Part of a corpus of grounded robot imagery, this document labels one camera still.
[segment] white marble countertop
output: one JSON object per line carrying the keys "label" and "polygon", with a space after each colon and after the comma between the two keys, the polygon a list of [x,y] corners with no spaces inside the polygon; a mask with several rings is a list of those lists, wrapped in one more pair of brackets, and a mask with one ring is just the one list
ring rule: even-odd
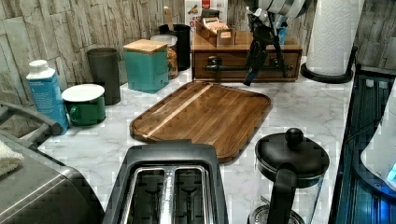
{"label": "white marble countertop", "polygon": [[[107,207],[114,182],[129,147],[146,143],[134,140],[129,124],[137,116],[180,86],[191,81],[191,70],[156,94],[128,90],[121,86],[121,102],[106,107],[106,119],[90,127],[70,127],[65,135],[52,136],[39,149],[79,170],[88,180],[102,206]],[[227,210],[231,224],[246,223],[253,199],[257,141],[271,133],[283,133],[290,127],[319,143],[329,154],[331,165],[325,175],[312,223],[327,223],[332,191],[344,136],[352,82],[330,85],[299,76],[290,83],[224,83],[227,86],[268,95],[273,109],[239,158],[220,166]]]}

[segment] glass jar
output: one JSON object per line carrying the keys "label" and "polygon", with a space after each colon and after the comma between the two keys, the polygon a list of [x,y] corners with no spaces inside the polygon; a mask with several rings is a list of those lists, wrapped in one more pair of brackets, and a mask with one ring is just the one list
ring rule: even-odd
{"label": "glass jar", "polygon": [[168,73],[169,78],[173,79],[178,76],[177,69],[177,37],[174,35],[154,35],[150,40],[160,41],[167,44]]}

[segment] teal canister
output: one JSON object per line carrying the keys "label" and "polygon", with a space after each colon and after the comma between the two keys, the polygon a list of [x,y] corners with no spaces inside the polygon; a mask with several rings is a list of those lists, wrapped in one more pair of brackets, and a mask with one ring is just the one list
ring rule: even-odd
{"label": "teal canister", "polygon": [[63,128],[61,134],[65,134],[69,123],[55,69],[50,68],[45,60],[29,63],[29,69],[26,79],[37,111],[57,121]]}
{"label": "teal canister", "polygon": [[169,83],[166,43],[141,39],[123,49],[130,90],[155,93]]}

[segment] black canister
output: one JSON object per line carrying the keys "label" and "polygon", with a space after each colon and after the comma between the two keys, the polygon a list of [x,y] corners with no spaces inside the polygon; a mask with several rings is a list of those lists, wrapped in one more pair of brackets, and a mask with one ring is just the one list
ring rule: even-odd
{"label": "black canister", "polygon": [[105,88],[105,105],[121,100],[119,60],[116,49],[99,48],[87,52],[93,83]]}
{"label": "black canister", "polygon": [[177,68],[184,71],[191,66],[191,28],[184,24],[174,24],[175,31],[170,31],[168,25],[159,27],[161,35],[175,35],[177,37]]}

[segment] backsplash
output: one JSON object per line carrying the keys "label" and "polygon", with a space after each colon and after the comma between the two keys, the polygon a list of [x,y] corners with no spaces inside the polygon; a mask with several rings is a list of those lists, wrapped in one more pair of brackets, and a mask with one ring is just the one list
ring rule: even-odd
{"label": "backsplash", "polygon": [[[173,22],[184,23],[184,0],[2,0],[0,3],[0,100],[33,106],[26,75],[31,61],[43,59],[59,72],[61,89],[91,82],[86,52],[119,51],[120,79],[126,81],[122,46],[158,34],[163,6]],[[227,23],[248,30],[243,0],[228,1]],[[289,36],[308,49],[315,6],[290,22]],[[396,69],[396,4],[366,0],[356,44],[366,65]]]}

